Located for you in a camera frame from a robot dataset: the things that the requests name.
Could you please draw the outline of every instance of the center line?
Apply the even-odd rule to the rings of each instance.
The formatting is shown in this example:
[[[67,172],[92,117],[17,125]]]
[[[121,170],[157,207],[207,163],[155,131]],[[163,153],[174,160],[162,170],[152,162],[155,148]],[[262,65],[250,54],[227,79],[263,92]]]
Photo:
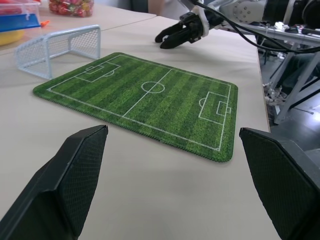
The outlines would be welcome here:
[[[164,79],[170,72],[172,71],[172,69],[170,69],[159,81],[156,82],[155,85],[153,85],[152,88],[150,88],[149,91],[147,91],[122,117],[125,117],[148,93],[151,92],[151,90],[158,84],[160,83],[160,81],[162,79]]]

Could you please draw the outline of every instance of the black cable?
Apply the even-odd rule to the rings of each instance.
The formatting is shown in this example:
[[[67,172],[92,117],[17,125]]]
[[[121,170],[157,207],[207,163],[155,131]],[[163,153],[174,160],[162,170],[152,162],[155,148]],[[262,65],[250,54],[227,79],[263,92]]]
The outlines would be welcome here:
[[[228,24],[244,39],[246,40],[248,43],[250,43],[251,45],[263,49],[263,50],[267,50],[267,51],[273,51],[273,52],[281,52],[281,53],[296,53],[296,54],[309,54],[309,53],[316,53],[320,51],[320,47],[312,47],[312,48],[308,48],[308,49],[304,49],[304,50],[294,50],[294,49],[290,49],[284,45],[282,45],[280,42],[276,41],[275,39],[268,37],[264,34],[258,33],[254,30],[248,29],[245,26],[241,26],[233,21],[231,21],[230,19],[228,19],[225,15],[223,15],[221,12],[216,11],[214,9],[212,9],[211,7],[208,7],[198,1],[193,1],[193,4],[198,5],[199,7],[206,9],[212,13],[215,13],[217,15],[219,15],[221,18],[223,18],[225,21],[228,22]],[[270,47],[265,47],[265,46],[261,46],[256,44],[255,42],[251,41],[249,38],[247,38],[239,29],[245,30],[249,33],[252,33],[254,35],[260,36],[264,39],[269,40],[270,42],[276,44],[277,46],[279,46],[282,49],[277,49],[277,48],[270,48]]]

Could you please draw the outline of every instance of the soccer field mouse pad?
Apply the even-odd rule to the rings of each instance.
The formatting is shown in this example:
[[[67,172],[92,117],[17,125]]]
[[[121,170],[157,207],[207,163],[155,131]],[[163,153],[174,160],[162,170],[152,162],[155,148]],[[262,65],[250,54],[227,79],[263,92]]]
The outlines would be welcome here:
[[[210,160],[233,155],[238,88],[229,82],[117,52],[33,93]]]

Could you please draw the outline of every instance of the yellow bowl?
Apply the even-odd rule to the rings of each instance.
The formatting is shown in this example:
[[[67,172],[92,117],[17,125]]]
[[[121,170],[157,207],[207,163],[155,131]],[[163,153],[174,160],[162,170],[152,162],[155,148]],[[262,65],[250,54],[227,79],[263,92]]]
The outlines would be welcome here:
[[[0,46],[19,41],[24,34],[23,30],[0,32]]]

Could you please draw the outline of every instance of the white field line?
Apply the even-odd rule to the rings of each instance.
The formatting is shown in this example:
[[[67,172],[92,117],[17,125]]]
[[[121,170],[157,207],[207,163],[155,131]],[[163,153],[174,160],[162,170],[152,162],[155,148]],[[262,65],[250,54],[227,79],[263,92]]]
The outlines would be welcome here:
[[[199,100],[199,105],[200,105],[200,107],[203,107],[203,105],[201,105],[201,101],[202,100],[205,100],[206,98],[204,97],[204,98],[201,98],[200,100]]]
[[[202,107],[201,107],[201,110],[200,110],[200,113],[199,113],[198,118],[201,118],[201,114],[202,114],[202,111],[204,110],[204,107],[205,107],[205,105],[206,105],[206,101],[207,101],[207,99],[208,99],[209,93],[210,93],[210,92],[208,91],[208,93],[207,93],[206,96],[205,96],[205,99],[204,99],[203,105],[202,105]]]
[[[105,77],[110,77],[110,76],[112,76],[113,74],[115,74],[115,70],[112,70],[112,71],[110,71],[110,72],[108,72],[108,73],[106,73],[104,76]]]
[[[145,90],[144,85],[145,85],[145,84],[148,84],[148,83],[155,83],[156,85],[159,84],[159,85],[162,86],[162,90],[161,90],[161,91],[157,91],[157,92],[150,91],[150,90]],[[162,93],[164,90],[166,90],[166,87],[165,87],[163,84],[157,83],[157,82],[155,82],[155,81],[145,81],[144,83],[141,84],[141,88],[142,88],[143,91],[149,92],[150,94],[160,94],[160,93]]]
[[[144,97],[151,92],[151,90],[158,84],[160,83],[160,81],[162,79],[164,79],[170,72],[172,71],[172,69],[170,69],[159,81],[157,81],[152,88],[150,88],[149,91],[147,91],[128,111],[126,111],[126,113],[123,115],[123,117],[125,117],[142,99],[144,99]]]
[[[227,103],[224,102],[224,101],[219,101],[218,108],[216,109],[216,114],[217,114],[217,115],[220,115],[220,116],[225,116],[225,115],[219,113],[219,109],[220,109],[220,104],[221,104],[221,103],[227,104]]]
[[[226,116],[227,116],[227,110],[226,110],[226,113],[225,113],[225,115],[224,115],[223,124],[222,124],[222,123],[219,123],[219,122],[212,121],[212,120],[210,120],[210,119],[206,119],[206,118],[204,118],[204,117],[201,117],[201,113],[202,113],[203,108],[204,108],[204,106],[205,106],[205,104],[206,104],[206,101],[207,101],[207,99],[208,99],[209,93],[211,93],[211,94],[216,94],[216,95],[219,95],[219,96],[222,96],[222,97],[226,97],[226,98],[227,98],[227,103],[226,103],[227,106],[226,106],[226,109],[229,108],[229,109],[231,110],[231,108],[228,107],[229,98],[230,98],[230,92],[231,92],[231,85],[230,85],[230,84],[223,83],[223,82],[216,81],[216,80],[212,80],[212,79],[209,79],[209,78],[206,78],[206,77],[202,77],[202,76],[199,76],[199,75],[187,73],[187,72],[184,72],[184,71],[176,70],[176,69],[173,69],[173,68],[170,68],[170,67],[162,66],[162,65],[160,65],[160,64],[155,64],[155,63],[151,63],[151,62],[148,62],[148,61],[143,61],[143,60],[136,59],[136,58],[134,58],[134,57],[130,57],[130,56],[122,55],[122,54],[119,54],[119,55],[117,55],[117,56],[115,56],[115,57],[113,57],[113,58],[111,58],[111,59],[109,59],[109,60],[107,60],[107,61],[105,61],[105,62],[102,62],[102,63],[100,63],[98,66],[100,66],[100,65],[102,65],[102,64],[105,64],[105,63],[109,63],[109,64],[112,64],[112,65],[117,66],[116,69],[118,69],[118,68],[121,67],[121,66],[119,66],[119,65],[117,65],[117,64],[115,64],[115,63],[109,62],[109,61],[111,61],[111,60],[113,60],[113,59],[115,59],[115,58],[118,58],[118,57],[126,57],[126,58],[134,59],[134,60],[137,60],[137,61],[140,61],[140,62],[144,62],[144,63],[147,63],[147,64],[156,65],[156,66],[158,66],[158,67],[162,67],[162,68],[169,69],[169,71],[166,73],[166,75],[164,75],[164,76],[162,77],[162,79],[165,78],[169,72],[171,72],[172,70],[175,70],[175,71],[180,72],[180,73],[183,73],[183,74],[195,76],[195,77],[197,77],[197,78],[201,78],[201,79],[205,79],[205,80],[209,80],[209,81],[212,81],[212,82],[216,82],[216,83],[219,83],[219,84],[224,84],[224,85],[229,86],[228,96],[224,96],[224,95],[221,95],[221,94],[218,94],[218,93],[214,93],[214,92],[208,92],[207,95],[206,95],[206,98],[203,98],[203,99],[205,99],[205,100],[204,100],[204,102],[203,102],[203,105],[201,106],[201,111],[200,111],[200,114],[199,114],[199,116],[198,116],[198,117],[201,118],[201,119],[204,119],[204,120],[213,122],[213,123],[215,123],[215,124],[222,125],[222,134],[221,134],[221,138],[220,138],[219,147],[211,147],[211,146],[202,144],[202,143],[200,143],[200,142],[193,141],[193,140],[191,140],[191,139],[187,139],[187,138],[185,138],[185,137],[183,137],[183,136],[176,135],[176,134],[174,134],[174,133],[165,131],[165,130],[163,130],[163,129],[160,129],[160,128],[157,128],[157,127],[154,127],[154,126],[145,124],[145,123],[143,123],[143,122],[140,122],[140,121],[137,121],[137,120],[134,120],[134,119],[131,119],[131,118],[128,118],[128,117],[125,116],[131,109],[133,109],[133,107],[134,107],[135,105],[137,105],[138,102],[140,102],[140,100],[142,100],[148,93],[150,93],[150,91],[151,91],[162,79],[160,79],[160,80],[159,80],[141,99],[139,99],[138,102],[136,102],[136,103],[131,107],[131,109],[129,109],[124,115],[120,115],[120,114],[114,113],[114,112],[112,112],[112,111],[108,111],[108,110],[103,109],[103,108],[101,108],[101,107],[94,106],[94,105],[92,105],[92,104],[89,104],[89,103],[80,101],[80,100],[75,99],[75,98],[73,98],[73,97],[70,97],[70,96],[67,96],[67,95],[64,95],[64,94],[62,94],[62,93],[55,92],[55,91],[52,90],[52,89],[55,88],[56,86],[58,86],[58,85],[60,85],[60,84],[63,84],[63,83],[65,83],[65,82],[71,80],[72,78],[77,77],[77,76],[85,73],[86,71],[81,72],[81,73],[79,73],[79,74],[77,74],[77,75],[75,75],[75,76],[72,76],[72,77],[70,77],[70,78],[68,78],[68,79],[66,79],[66,80],[64,80],[64,81],[62,81],[62,82],[60,82],[60,83],[58,83],[58,84],[56,84],[56,85],[48,88],[47,91],[49,91],[49,92],[51,92],[51,93],[54,93],[54,94],[57,94],[57,95],[60,95],[60,96],[62,96],[62,97],[65,97],[65,98],[67,98],[67,99],[71,99],[71,100],[73,100],[73,101],[79,102],[79,103],[81,103],[81,104],[87,105],[87,106],[89,106],[89,107],[92,107],[92,108],[95,108],[95,109],[98,109],[98,110],[107,112],[107,113],[109,113],[109,114],[118,116],[118,117],[120,117],[120,118],[124,118],[124,119],[129,120],[129,121],[132,121],[132,122],[134,122],[134,123],[137,123],[137,124],[140,124],[140,125],[143,125],[143,126],[146,126],[146,127],[152,128],[152,129],[155,129],[155,130],[157,130],[157,131],[160,131],[160,132],[169,134],[169,135],[171,135],[171,136],[174,136],[174,137],[183,139],[183,140],[185,140],[185,141],[188,141],[188,142],[191,142],[191,143],[194,143],[194,144],[197,144],[197,145],[200,145],[200,146],[203,146],[203,147],[212,149],[212,150],[214,150],[214,151],[220,151],[220,150],[221,150],[221,145],[222,145],[222,140],[223,140],[223,135],[224,135],[225,122],[226,122]],[[96,80],[98,80],[98,79],[106,76],[107,74],[109,74],[109,73],[111,73],[111,72],[114,72],[116,69],[114,69],[114,70],[106,73],[105,75],[103,75],[103,76],[95,79],[94,81],[88,81],[88,80],[82,79],[82,78],[80,78],[80,77],[77,77],[77,78],[78,78],[78,79],[81,79],[81,80],[83,80],[83,81],[86,81],[86,82],[93,83],[93,82],[95,82]]]
[[[97,68],[95,71],[93,71],[93,72],[88,72],[88,71],[90,71],[91,69],[95,69],[95,68]],[[88,69],[87,71],[84,71],[83,73],[84,73],[84,74],[91,75],[91,74],[94,74],[95,72],[98,72],[99,70],[101,70],[101,69],[103,69],[103,68],[104,68],[104,66],[97,65],[97,66],[95,66],[95,67],[92,67],[92,68]]]
[[[86,103],[86,102],[84,102],[84,101],[80,101],[80,100],[78,100],[78,99],[75,99],[75,98],[73,98],[73,97],[70,97],[70,96],[64,95],[64,94],[62,94],[62,93],[55,92],[55,91],[53,91],[53,90],[51,90],[51,89],[48,89],[48,91],[49,91],[49,92],[51,92],[51,93],[54,93],[54,94],[60,95],[60,96],[62,96],[62,97],[65,97],[65,98],[67,98],[67,99],[74,100],[74,101],[76,101],[76,102],[78,102],[78,103],[81,103],[81,104],[87,105],[87,106],[92,107],[92,108],[94,108],[94,109],[98,109],[98,110],[101,110],[101,111],[103,111],[103,112],[107,112],[107,113],[109,113],[109,114],[112,114],[112,115],[118,116],[118,117],[120,117],[120,118],[123,118],[123,119],[129,120],[129,121],[132,121],[132,122],[134,122],[134,123],[141,124],[141,125],[143,125],[143,126],[146,126],[146,127],[149,127],[149,128],[155,129],[155,130],[158,130],[158,131],[160,131],[160,132],[163,132],[163,133],[169,134],[169,135],[171,135],[171,136],[174,136],[174,137],[177,137],[177,138],[180,138],[180,139],[186,140],[186,141],[188,141],[188,142],[191,142],[191,143],[194,143],[194,144],[197,144],[197,145],[200,145],[200,146],[206,147],[206,148],[208,148],[208,149],[212,149],[212,150],[218,151],[218,148],[214,148],[214,147],[211,147],[211,146],[208,146],[208,145],[202,144],[202,143],[200,143],[200,142],[193,141],[193,140],[191,140],[191,139],[187,139],[187,138],[185,138],[185,137],[183,137],[183,136],[176,135],[176,134],[174,134],[174,133],[171,133],[171,132],[168,132],[168,131],[162,130],[162,129],[160,129],[160,128],[157,128],[157,127],[154,127],[154,126],[151,126],[151,125],[145,124],[145,123],[143,123],[143,122],[140,122],[140,121],[137,121],[137,120],[134,120],[134,119],[128,118],[128,117],[126,117],[126,116],[122,116],[122,115],[117,114],[117,113],[114,113],[114,112],[112,112],[112,111],[105,110],[105,109],[103,109],[103,108],[101,108],[101,107],[94,106],[94,105],[89,104],[89,103]]]
[[[222,125],[222,134],[221,134],[221,138],[220,138],[220,144],[219,144],[219,152],[221,150],[221,145],[222,145],[222,140],[224,138],[224,133],[225,133],[225,123],[226,123],[226,118],[227,118],[227,109],[228,109],[228,105],[229,105],[229,99],[230,99],[230,91],[231,91],[231,85],[229,86],[229,93],[228,93],[228,99],[226,101],[226,107],[225,107],[225,113],[224,113],[224,120],[223,120],[223,125]]]
[[[227,83],[224,83],[224,82],[221,82],[221,81],[212,80],[212,79],[209,79],[209,78],[206,78],[206,77],[203,77],[203,76],[198,76],[198,75],[195,75],[195,74],[191,74],[191,73],[187,73],[187,72],[180,71],[180,70],[177,70],[177,69],[173,69],[173,68],[171,68],[171,67],[162,66],[162,65],[160,65],[160,64],[155,64],[155,63],[153,63],[153,62],[143,61],[143,60],[136,59],[136,58],[134,58],[134,57],[130,57],[130,56],[122,55],[122,54],[118,55],[117,57],[119,57],[119,56],[126,57],[126,58],[129,58],[129,59],[134,59],[134,60],[137,60],[137,61],[140,61],[140,62],[143,62],[143,63],[147,63],[147,64],[156,65],[156,66],[158,66],[158,67],[162,67],[162,68],[165,68],[165,69],[175,70],[175,71],[177,71],[177,72],[179,72],[179,73],[188,74],[188,75],[190,75],[190,76],[195,76],[195,77],[198,77],[198,78],[200,78],[200,79],[206,79],[206,80],[209,80],[209,81],[212,81],[212,82],[216,82],[216,83],[219,83],[219,84],[224,84],[224,85],[227,85],[227,86],[231,87],[230,84],[227,84]]]

